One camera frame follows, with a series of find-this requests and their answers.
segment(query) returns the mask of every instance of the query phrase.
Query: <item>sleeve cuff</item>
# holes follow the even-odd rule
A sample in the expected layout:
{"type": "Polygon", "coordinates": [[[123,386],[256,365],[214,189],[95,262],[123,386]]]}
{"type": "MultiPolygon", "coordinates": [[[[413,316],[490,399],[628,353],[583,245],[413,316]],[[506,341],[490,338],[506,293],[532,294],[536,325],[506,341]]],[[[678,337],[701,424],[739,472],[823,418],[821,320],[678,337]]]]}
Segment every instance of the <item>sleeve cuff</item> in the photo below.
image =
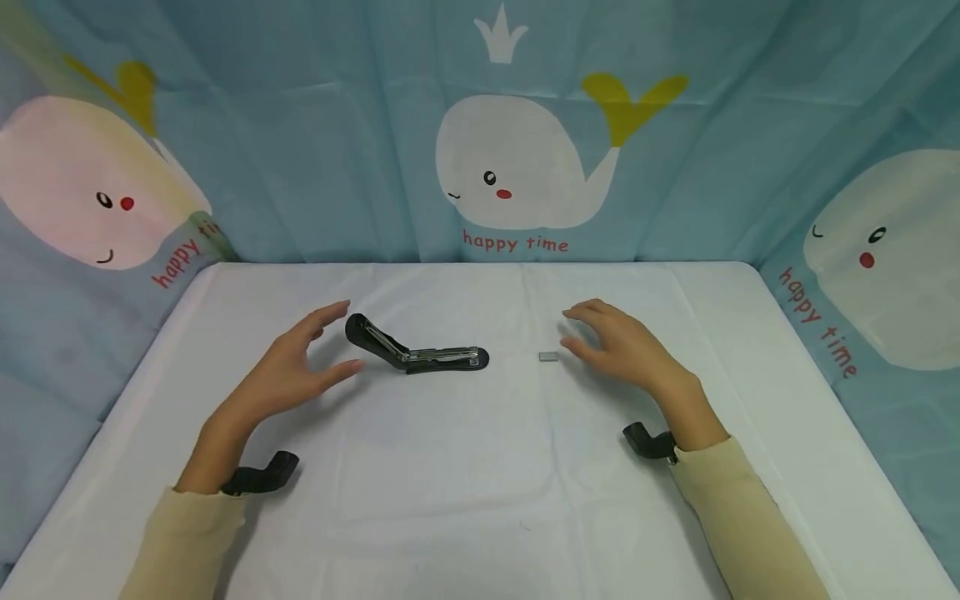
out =
{"type": "Polygon", "coordinates": [[[224,493],[203,495],[167,488],[150,516],[148,529],[160,527],[171,534],[198,534],[244,524],[247,498],[224,493]]]}
{"type": "Polygon", "coordinates": [[[688,492],[756,477],[747,455],[736,438],[703,450],[684,452],[676,448],[677,464],[672,467],[681,491],[688,492]]]}

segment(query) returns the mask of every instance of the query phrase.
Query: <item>black wrist strap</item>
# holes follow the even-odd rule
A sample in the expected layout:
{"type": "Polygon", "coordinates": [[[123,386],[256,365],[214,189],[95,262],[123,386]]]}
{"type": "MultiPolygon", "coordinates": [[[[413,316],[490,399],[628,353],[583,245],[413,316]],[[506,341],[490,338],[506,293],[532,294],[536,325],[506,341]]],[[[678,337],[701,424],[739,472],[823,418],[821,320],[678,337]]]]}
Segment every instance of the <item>black wrist strap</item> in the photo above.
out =
{"type": "Polygon", "coordinates": [[[627,444],[634,453],[640,458],[648,460],[658,460],[665,458],[671,465],[677,464],[677,441],[673,439],[673,434],[664,431],[656,438],[650,436],[643,423],[637,421],[632,425],[627,425],[623,430],[623,436],[627,438],[627,444]]]}
{"type": "Polygon", "coordinates": [[[290,481],[300,458],[292,452],[280,450],[266,468],[240,467],[220,489],[226,495],[276,492],[290,481]]]}

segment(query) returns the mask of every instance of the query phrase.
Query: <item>forearm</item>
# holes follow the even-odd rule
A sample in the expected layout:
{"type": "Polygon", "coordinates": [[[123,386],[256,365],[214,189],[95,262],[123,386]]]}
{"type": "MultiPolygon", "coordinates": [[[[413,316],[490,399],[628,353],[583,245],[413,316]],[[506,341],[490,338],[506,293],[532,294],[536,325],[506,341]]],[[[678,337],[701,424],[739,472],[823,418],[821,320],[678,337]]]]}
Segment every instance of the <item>forearm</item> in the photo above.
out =
{"type": "Polygon", "coordinates": [[[120,600],[209,600],[244,523],[244,498],[220,493],[255,424],[218,410],[204,424],[177,486],[160,498],[120,600]]]}
{"type": "Polygon", "coordinates": [[[678,451],[674,478],[736,600],[827,599],[819,576],[740,445],[678,451]]]}
{"type": "Polygon", "coordinates": [[[180,474],[177,492],[218,493],[240,466],[256,421],[242,419],[224,406],[204,423],[190,460],[180,474]]]}
{"type": "Polygon", "coordinates": [[[167,490],[119,600],[210,600],[244,524],[246,498],[167,490]]]}
{"type": "Polygon", "coordinates": [[[733,597],[827,598],[803,547],[697,377],[679,368],[652,395],[677,441],[674,478],[700,518],[733,597]]]}

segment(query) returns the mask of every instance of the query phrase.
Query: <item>finger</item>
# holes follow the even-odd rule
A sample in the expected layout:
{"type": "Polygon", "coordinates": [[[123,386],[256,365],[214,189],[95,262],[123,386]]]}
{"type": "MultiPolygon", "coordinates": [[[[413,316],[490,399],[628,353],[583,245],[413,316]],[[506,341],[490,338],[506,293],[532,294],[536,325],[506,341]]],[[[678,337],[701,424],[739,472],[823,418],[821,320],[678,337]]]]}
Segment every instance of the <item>finger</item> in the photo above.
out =
{"type": "Polygon", "coordinates": [[[616,309],[599,298],[584,300],[573,305],[573,308],[586,308],[604,315],[613,314],[616,309]]]}
{"type": "Polygon", "coordinates": [[[594,348],[587,341],[572,336],[567,336],[560,341],[560,345],[570,350],[574,356],[584,361],[591,367],[598,367],[603,358],[603,352],[594,348]]]}
{"type": "Polygon", "coordinates": [[[316,340],[324,333],[324,327],[337,319],[343,319],[350,308],[349,300],[341,300],[318,308],[295,324],[289,333],[303,340],[316,340]]]}
{"type": "Polygon", "coordinates": [[[311,394],[319,396],[333,386],[346,381],[363,370],[364,362],[362,360],[348,360],[345,363],[334,365],[329,369],[313,373],[311,378],[311,394]]]}
{"type": "Polygon", "coordinates": [[[575,321],[583,321],[599,333],[603,326],[604,315],[585,306],[577,305],[564,311],[564,316],[575,321]]]}

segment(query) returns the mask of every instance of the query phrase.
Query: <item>blue curtain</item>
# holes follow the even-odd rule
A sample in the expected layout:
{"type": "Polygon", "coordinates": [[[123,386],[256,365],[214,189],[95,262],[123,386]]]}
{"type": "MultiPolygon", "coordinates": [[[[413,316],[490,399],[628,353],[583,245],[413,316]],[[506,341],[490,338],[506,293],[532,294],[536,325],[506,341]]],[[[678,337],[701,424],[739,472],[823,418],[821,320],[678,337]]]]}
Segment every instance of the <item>blue curtain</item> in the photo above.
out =
{"type": "Polygon", "coordinates": [[[0,563],[214,261],[733,259],[960,581],[956,5],[8,0],[0,563]]]}

